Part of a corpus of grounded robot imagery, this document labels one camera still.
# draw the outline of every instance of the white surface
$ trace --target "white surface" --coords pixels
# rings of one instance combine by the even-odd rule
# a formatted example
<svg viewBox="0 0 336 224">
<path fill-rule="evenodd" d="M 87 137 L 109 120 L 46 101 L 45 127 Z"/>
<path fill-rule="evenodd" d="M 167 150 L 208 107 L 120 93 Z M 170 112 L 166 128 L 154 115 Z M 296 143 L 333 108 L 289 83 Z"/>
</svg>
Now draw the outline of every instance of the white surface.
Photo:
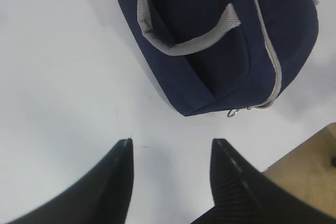
<svg viewBox="0 0 336 224">
<path fill-rule="evenodd" d="M 213 205 L 214 137 L 263 170 L 336 121 L 336 6 L 320 2 L 319 40 L 295 82 L 272 108 L 227 119 L 184 118 L 165 104 L 117 0 L 0 0 L 0 223 L 50 200 L 132 136 L 127 223 L 189 224 Z"/>
</svg>

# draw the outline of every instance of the wooden surface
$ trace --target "wooden surface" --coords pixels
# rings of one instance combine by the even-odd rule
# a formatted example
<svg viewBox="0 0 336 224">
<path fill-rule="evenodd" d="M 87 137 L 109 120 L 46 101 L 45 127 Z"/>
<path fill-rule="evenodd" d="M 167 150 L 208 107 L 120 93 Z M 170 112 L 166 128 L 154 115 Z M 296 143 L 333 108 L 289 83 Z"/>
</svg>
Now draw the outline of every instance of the wooden surface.
<svg viewBox="0 0 336 224">
<path fill-rule="evenodd" d="M 272 165 L 264 175 L 287 192 L 336 218 L 336 123 Z"/>
</svg>

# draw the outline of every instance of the fabric bag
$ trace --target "fabric bag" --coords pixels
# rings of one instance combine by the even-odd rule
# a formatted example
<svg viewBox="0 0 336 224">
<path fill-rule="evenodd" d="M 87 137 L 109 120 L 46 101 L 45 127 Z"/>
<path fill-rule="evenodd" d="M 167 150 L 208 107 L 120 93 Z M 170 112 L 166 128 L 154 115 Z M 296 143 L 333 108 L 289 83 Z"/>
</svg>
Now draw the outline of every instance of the fabric bag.
<svg viewBox="0 0 336 224">
<path fill-rule="evenodd" d="M 162 90 L 184 116 L 268 108 L 318 35 L 313 0 L 118 1 Z"/>
</svg>

